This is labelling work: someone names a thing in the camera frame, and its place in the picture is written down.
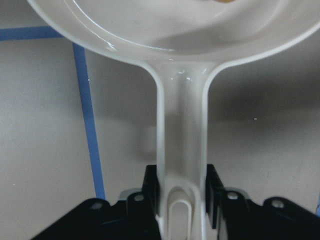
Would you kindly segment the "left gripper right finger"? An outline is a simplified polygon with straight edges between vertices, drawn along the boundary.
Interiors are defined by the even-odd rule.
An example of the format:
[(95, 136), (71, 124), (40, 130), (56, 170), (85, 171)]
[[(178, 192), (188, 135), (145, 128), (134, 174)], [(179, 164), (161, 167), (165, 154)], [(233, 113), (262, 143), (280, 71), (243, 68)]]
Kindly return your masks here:
[(241, 189), (225, 187), (207, 165), (205, 207), (219, 240), (318, 240), (320, 218), (291, 200), (270, 197), (259, 205)]

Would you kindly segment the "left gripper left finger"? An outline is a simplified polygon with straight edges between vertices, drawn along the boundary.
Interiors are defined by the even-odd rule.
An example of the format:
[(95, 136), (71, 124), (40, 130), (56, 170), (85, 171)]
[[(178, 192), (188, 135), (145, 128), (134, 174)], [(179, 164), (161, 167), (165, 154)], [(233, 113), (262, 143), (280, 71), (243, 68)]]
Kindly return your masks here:
[(80, 203), (34, 236), (35, 240), (158, 240), (157, 167), (147, 165), (142, 187), (114, 205), (100, 198)]

